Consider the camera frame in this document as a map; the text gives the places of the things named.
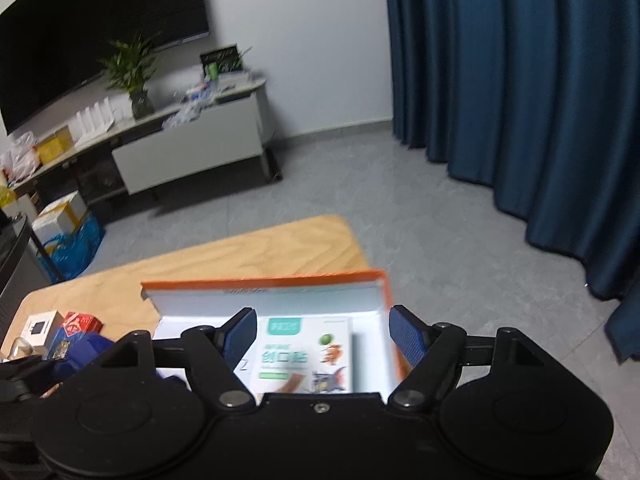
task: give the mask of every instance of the plastic bag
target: plastic bag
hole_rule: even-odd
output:
[[[40,165],[33,132],[27,132],[14,140],[0,156],[0,165],[10,182],[20,182],[31,176]]]
[[[181,108],[181,110],[170,117],[168,117],[164,123],[162,123],[162,129],[168,130],[175,128],[181,124],[191,123],[200,118],[200,114],[206,108],[212,105],[213,99],[213,86],[210,84],[202,85],[202,88],[198,90],[198,93],[190,98]]]
[[[66,280],[79,276],[93,261],[95,253],[104,237],[104,229],[98,224],[93,213],[89,213],[75,233],[58,235],[48,240],[44,247],[54,245],[51,253],[53,263]],[[46,262],[42,266],[51,278],[51,283],[57,281]]]

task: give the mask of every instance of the gray tile floor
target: gray tile floor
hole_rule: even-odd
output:
[[[265,186],[258,163],[245,161],[167,184],[157,202],[141,193],[103,212],[107,233],[86,272],[338,213],[389,273],[396,302],[473,334],[518,327],[599,393],[616,418],[600,474],[640,478],[640,363],[616,363],[603,323],[617,302],[588,294],[578,262],[528,246],[524,222],[497,212],[491,190],[451,180],[383,128],[316,137],[279,158],[279,184]]]

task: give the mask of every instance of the white cabinet drawer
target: white cabinet drawer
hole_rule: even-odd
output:
[[[129,194],[262,153],[255,95],[113,150]]]

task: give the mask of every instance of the metal screw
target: metal screw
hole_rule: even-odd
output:
[[[220,395],[220,404],[228,408],[239,408],[251,400],[251,395],[241,390],[231,390]]]
[[[326,413],[331,409],[331,406],[329,406],[326,402],[318,402],[317,404],[314,405],[314,411],[316,413]]]
[[[424,402],[424,395],[416,390],[401,390],[394,395],[394,402],[403,408],[416,408]]]

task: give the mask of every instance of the blue gripper pad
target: blue gripper pad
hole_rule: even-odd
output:
[[[244,357],[258,332],[258,317],[255,310],[249,312],[226,334],[222,347],[222,357],[229,368],[234,370]]]
[[[422,331],[394,306],[389,312],[389,334],[412,367],[415,367],[427,353]]]

